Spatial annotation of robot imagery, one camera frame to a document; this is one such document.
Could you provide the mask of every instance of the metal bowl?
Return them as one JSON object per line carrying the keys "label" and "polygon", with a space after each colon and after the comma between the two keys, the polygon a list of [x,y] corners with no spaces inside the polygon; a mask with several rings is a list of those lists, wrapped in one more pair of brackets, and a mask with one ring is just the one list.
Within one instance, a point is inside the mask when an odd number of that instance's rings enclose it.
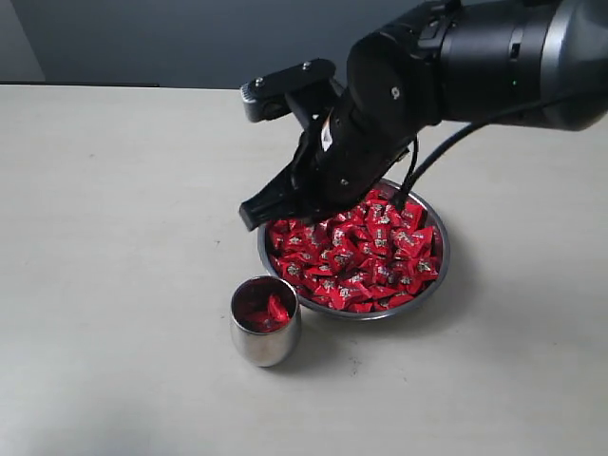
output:
{"label": "metal bowl", "polygon": [[[387,193],[394,193],[398,188],[398,185],[391,181],[382,179],[380,180],[375,188],[386,191]],[[321,306],[320,304],[316,304],[314,301],[298,295],[298,299],[304,307],[311,309],[312,311],[319,312],[321,314],[331,315],[338,318],[344,318],[347,320],[378,320],[380,318],[386,318],[389,316],[394,316],[397,314],[401,314],[407,311],[411,311],[419,308],[442,284],[447,274],[447,267],[449,266],[449,239],[447,238],[447,230],[437,213],[433,210],[430,205],[420,198],[415,193],[410,193],[408,200],[411,202],[416,202],[420,204],[427,210],[427,219],[425,222],[425,226],[432,226],[434,229],[435,236],[433,237],[434,242],[434,252],[437,258],[439,258],[439,276],[432,282],[423,292],[418,294],[415,298],[413,298],[410,302],[395,307],[393,309],[388,309],[382,312],[370,312],[370,313],[351,313],[344,311],[337,311],[334,309],[330,309],[325,306]],[[269,258],[269,252],[272,251],[272,244],[266,235],[266,225],[261,226],[257,231],[257,250],[259,251],[259,257],[264,265],[264,268],[271,274],[271,276],[280,277],[278,271],[273,267],[272,262]]]}

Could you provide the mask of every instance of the white table surface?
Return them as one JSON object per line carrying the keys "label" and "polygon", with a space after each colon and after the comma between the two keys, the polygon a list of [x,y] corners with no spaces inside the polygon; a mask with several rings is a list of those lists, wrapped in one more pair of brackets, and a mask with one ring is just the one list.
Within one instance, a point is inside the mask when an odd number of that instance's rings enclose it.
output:
{"label": "white table surface", "polygon": [[228,331],[263,273],[238,205],[296,121],[249,124],[235,91],[0,87],[0,454],[607,454],[607,126],[458,146],[415,188],[453,244],[436,296],[306,311],[261,370]]}

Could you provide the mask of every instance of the gray wall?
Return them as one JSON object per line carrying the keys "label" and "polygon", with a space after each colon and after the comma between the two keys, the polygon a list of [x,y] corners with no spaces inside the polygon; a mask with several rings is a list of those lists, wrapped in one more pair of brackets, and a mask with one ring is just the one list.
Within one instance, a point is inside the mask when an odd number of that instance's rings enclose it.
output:
{"label": "gray wall", "polygon": [[421,0],[13,0],[51,82],[237,87],[356,39]]}
{"label": "gray wall", "polygon": [[10,0],[0,0],[0,81],[44,79]]}

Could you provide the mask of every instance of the metal cup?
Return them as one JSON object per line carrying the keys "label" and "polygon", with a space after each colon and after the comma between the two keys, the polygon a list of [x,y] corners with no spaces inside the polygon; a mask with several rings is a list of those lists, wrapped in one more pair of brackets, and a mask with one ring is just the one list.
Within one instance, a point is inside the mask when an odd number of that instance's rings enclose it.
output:
{"label": "metal cup", "polygon": [[[270,295],[278,295],[290,320],[274,332],[253,332],[238,321],[243,306],[252,302],[267,303]],[[261,368],[274,366],[289,356],[297,345],[302,329],[300,306],[294,288],[270,275],[251,278],[240,285],[232,296],[230,333],[238,352]]]}

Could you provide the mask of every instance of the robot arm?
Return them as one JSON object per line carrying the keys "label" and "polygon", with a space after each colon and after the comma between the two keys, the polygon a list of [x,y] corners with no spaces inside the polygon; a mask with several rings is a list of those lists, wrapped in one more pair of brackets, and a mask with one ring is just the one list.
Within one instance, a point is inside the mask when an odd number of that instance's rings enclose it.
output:
{"label": "robot arm", "polygon": [[[304,129],[294,159],[240,215],[251,231],[275,219],[326,219],[365,197],[443,120],[476,122],[564,91],[605,84],[608,2],[503,0],[423,3],[351,49],[340,91],[316,60],[244,85],[252,122],[294,113]],[[500,124],[579,131],[608,101],[515,112]]]}

